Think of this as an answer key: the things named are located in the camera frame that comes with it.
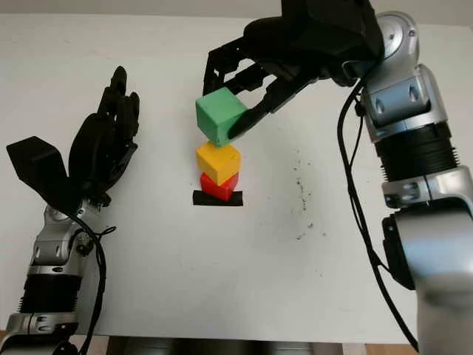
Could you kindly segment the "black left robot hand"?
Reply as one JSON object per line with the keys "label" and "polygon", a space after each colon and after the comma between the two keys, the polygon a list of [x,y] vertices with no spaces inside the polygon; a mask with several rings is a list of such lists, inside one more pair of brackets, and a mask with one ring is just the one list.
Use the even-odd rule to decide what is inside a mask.
{"label": "black left robot hand", "polygon": [[108,190],[121,178],[137,150],[140,98],[126,94],[127,73],[115,69],[97,112],[82,123],[69,152],[69,178],[90,203],[108,206]]}

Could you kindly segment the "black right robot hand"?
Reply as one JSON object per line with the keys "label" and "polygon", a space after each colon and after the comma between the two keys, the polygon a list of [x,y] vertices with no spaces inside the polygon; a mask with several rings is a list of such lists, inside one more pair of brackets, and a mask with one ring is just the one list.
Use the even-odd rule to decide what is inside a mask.
{"label": "black right robot hand", "polygon": [[[208,54],[198,124],[215,145],[229,144],[322,77],[320,57],[290,49],[276,33],[279,24],[277,18],[253,21],[242,37]],[[256,106],[247,108],[237,99],[269,75],[276,79]]]}

